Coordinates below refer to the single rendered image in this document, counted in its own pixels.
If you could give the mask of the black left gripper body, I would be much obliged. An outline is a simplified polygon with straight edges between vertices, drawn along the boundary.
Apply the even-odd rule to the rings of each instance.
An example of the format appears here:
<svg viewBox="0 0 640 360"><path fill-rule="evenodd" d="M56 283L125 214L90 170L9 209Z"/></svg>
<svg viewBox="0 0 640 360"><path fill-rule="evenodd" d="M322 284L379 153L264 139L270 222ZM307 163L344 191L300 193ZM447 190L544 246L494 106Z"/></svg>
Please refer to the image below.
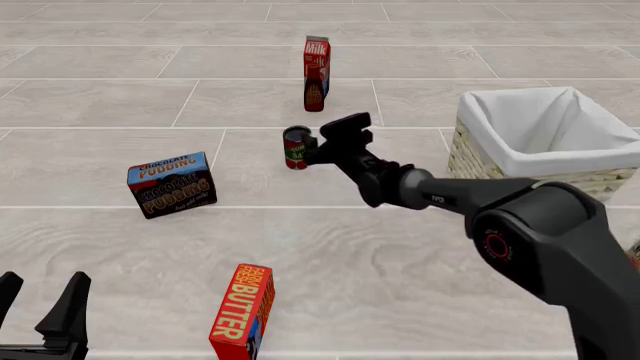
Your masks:
<svg viewBox="0 0 640 360"><path fill-rule="evenodd" d="M0 360L85 360L86 341L46 341L43 345L0 345Z"/></svg>

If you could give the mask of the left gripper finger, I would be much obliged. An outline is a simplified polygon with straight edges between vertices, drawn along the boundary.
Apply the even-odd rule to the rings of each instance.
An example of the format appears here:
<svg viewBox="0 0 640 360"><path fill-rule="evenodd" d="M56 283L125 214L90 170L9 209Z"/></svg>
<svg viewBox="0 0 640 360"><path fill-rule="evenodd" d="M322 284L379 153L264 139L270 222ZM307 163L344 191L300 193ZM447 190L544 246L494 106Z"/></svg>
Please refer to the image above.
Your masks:
<svg viewBox="0 0 640 360"><path fill-rule="evenodd" d="M0 277L0 327L23 285L23 279L15 272L5 272Z"/></svg>
<svg viewBox="0 0 640 360"><path fill-rule="evenodd" d="M35 326L43 335L44 348L58 350L71 344L88 344L86 310L91 278L75 272L56 304Z"/></svg>

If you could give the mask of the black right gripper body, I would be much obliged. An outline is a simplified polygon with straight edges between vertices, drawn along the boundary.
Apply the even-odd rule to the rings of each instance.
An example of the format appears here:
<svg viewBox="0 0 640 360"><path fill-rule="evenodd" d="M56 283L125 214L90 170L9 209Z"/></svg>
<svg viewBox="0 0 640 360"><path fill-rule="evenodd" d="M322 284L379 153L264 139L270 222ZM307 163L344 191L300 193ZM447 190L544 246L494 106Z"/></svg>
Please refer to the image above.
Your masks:
<svg viewBox="0 0 640 360"><path fill-rule="evenodd" d="M314 150L314 164L349 164L352 167L373 167L376 157L367 150L373 134L369 130L320 130L325 142Z"/></svg>

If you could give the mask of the tomato sauce can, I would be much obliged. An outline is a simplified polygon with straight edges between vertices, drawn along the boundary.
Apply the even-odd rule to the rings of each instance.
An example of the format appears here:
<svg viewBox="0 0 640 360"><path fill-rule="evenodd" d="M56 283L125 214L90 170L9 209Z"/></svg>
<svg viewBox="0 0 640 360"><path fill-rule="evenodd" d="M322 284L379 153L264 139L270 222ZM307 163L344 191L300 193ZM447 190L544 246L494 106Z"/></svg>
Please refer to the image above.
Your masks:
<svg viewBox="0 0 640 360"><path fill-rule="evenodd" d="M311 130L302 125L294 125L283 131L284 158L286 166L291 170L304 170L306 146L304 138L311 134Z"/></svg>

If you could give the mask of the dark red sauce bottle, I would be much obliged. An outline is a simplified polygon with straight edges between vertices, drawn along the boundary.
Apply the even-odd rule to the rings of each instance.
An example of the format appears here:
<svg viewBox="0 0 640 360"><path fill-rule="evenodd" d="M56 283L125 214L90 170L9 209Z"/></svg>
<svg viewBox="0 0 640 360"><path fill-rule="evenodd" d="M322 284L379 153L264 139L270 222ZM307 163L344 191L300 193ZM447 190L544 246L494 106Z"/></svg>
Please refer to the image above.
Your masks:
<svg viewBox="0 0 640 360"><path fill-rule="evenodd" d="M325 92L321 67L310 64L304 84L304 109L316 113L324 110Z"/></svg>

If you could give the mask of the wicker basket with white liner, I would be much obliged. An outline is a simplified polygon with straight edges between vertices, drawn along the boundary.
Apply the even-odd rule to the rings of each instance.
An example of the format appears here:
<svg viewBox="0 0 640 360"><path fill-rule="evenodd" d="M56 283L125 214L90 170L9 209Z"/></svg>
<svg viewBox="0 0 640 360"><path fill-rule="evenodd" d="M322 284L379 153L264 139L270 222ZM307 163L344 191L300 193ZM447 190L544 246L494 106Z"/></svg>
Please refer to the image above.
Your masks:
<svg viewBox="0 0 640 360"><path fill-rule="evenodd" d="M601 202L640 169L640 134L573 87L465 92L448 171L564 182Z"/></svg>

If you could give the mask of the red milk carton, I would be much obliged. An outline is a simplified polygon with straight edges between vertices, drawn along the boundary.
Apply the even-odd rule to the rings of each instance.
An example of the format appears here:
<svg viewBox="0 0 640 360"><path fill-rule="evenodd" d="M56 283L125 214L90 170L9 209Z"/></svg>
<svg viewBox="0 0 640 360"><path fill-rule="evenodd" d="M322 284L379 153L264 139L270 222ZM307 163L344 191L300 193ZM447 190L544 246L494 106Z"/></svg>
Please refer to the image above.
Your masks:
<svg viewBox="0 0 640 360"><path fill-rule="evenodd" d="M331 45L329 38L307 35L303 49L304 77L308 77L311 64L319 66L319 77L322 80L324 96L330 89Z"/></svg>

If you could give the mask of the chocolate pudding box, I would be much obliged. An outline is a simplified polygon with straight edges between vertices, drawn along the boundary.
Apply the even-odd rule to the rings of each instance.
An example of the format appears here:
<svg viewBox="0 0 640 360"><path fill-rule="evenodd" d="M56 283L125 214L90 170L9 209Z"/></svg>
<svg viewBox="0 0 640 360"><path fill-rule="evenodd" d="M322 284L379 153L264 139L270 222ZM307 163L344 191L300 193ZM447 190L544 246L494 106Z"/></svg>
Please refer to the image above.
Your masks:
<svg viewBox="0 0 640 360"><path fill-rule="evenodd" d="M148 219L217 203L204 152L130 167L127 185Z"/></svg>

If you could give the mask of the red butter box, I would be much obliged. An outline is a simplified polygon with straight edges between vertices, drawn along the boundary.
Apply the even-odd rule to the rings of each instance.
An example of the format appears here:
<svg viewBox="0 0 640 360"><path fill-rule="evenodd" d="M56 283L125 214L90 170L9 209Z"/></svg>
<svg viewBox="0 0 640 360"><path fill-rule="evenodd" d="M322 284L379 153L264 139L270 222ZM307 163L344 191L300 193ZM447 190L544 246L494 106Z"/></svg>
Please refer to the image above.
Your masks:
<svg viewBox="0 0 640 360"><path fill-rule="evenodd" d="M237 266L209 334L218 360L257 360L274 298L272 269Z"/></svg>

